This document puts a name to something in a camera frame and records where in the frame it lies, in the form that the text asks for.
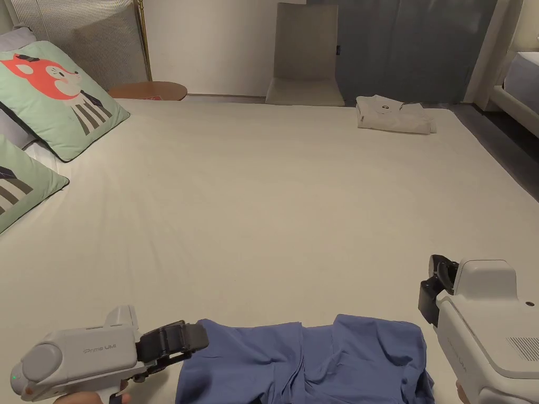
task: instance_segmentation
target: wooden table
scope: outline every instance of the wooden table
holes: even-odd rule
[[[108,94],[112,98],[180,101],[187,95],[187,89],[181,84],[169,81],[142,81],[113,87]]]

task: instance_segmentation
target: gray chair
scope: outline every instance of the gray chair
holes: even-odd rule
[[[344,106],[335,80],[338,6],[277,6],[275,63],[267,104]]]

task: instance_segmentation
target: bed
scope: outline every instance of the bed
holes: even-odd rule
[[[491,99],[539,136],[539,52],[517,52],[503,86],[494,87]]]
[[[120,102],[131,118],[74,161],[28,151],[71,183],[0,236],[4,375],[118,304],[142,331],[343,313],[420,325],[437,403],[454,404],[417,310],[429,256],[505,259],[539,301],[539,204],[448,110],[423,136],[357,129],[355,108]],[[179,372],[132,386],[134,403],[172,403]],[[7,377],[0,397],[19,402]]]
[[[539,136],[536,14],[534,1],[497,0],[465,102],[483,111],[501,109]]]

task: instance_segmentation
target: brass pole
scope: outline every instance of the brass pole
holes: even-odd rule
[[[141,34],[142,34],[142,47],[144,48],[144,55],[146,56],[146,73],[148,74],[148,80],[153,81],[153,79],[151,78],[150,53],[148,51],[148,37],[146,34],[146,20],[144,19],[143,0],[138,0],[138,5],[139,5],[140,25],[141,25]]]

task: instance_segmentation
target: fox print pillow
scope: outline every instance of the fox print pillow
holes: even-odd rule
[[[0,134],[0,233],[68,183]]]
[[[0,108],[63,162],[77,157],[129,117],[48,41],[0,52]]]

